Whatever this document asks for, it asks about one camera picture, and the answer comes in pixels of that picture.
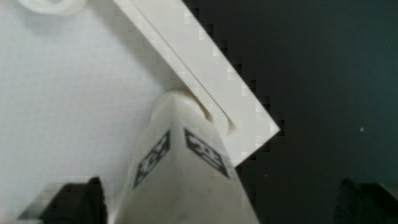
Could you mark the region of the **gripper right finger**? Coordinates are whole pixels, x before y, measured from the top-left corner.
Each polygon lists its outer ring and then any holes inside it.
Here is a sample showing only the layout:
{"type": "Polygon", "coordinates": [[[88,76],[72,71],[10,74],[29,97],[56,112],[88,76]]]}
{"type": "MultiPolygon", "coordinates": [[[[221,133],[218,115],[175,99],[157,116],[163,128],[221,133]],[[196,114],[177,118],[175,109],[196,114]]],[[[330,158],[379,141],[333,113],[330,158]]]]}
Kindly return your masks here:
{"type": "Polygon", "coordinates": [[[335,224],[398,224],[398,185],[342,181],[335,224]]]}

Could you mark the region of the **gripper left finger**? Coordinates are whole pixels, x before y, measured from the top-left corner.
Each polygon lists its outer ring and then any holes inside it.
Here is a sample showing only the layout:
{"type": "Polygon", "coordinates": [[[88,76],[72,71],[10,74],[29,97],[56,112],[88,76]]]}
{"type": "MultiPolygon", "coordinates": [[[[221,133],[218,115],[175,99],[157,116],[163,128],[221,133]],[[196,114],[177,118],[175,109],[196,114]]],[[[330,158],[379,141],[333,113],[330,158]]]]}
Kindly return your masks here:
{"type": "Polygon", "coordinates": [[[19,221],[38,224],[107,224],[109,211],[100,177],[45,189],[19,221]]]}

